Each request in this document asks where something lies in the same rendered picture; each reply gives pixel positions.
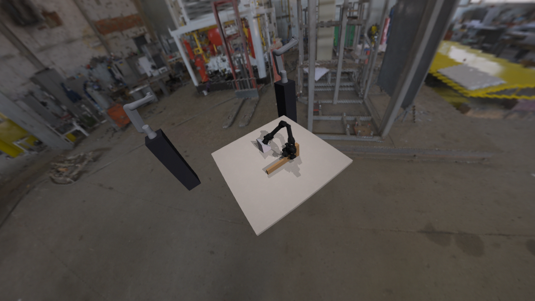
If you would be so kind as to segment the brown wooden board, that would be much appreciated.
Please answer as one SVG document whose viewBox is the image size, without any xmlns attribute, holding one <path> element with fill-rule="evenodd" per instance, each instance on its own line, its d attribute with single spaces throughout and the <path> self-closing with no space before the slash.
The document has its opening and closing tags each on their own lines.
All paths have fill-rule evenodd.
<svg viewBox="0 0 535 301">
<path fill-rule="evenodd" d="M 272 173 L 273 171 L 278 169 L 280 166 L 282 166 L 285 163 L 287 163 L 290 160 L 289 157 L 290 157 L 290 155 L 288 155 L 287 157 L 284 157 L 283 159 L 279 160 L 279 162 L 276 162 L 274 165 L 272 165 L 268 169 L 266 169 L 267 174 L 269 175 L 270 173 Z"/>
</svg>

